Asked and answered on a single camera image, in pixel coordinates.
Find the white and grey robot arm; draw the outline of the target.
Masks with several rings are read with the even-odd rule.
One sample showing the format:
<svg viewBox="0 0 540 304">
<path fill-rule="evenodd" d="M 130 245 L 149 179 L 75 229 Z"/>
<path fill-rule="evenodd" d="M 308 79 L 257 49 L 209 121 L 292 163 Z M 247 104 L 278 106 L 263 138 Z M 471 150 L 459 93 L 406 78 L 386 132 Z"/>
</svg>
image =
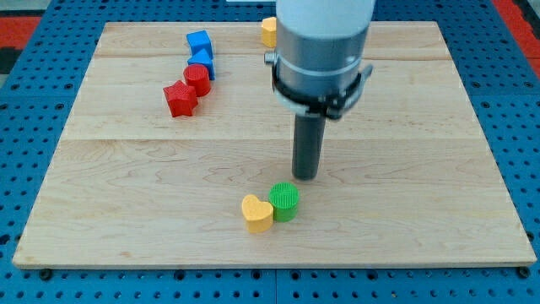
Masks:
<svg viewBox="0 0 540 304">
<path fill-rule="evenodd" d="M 273 92 L 294 114 L 340 119 L 372 67 L 359 66 L 375 0 L 278 0 L 277 44 L 265 54 Z"/>
</svg>

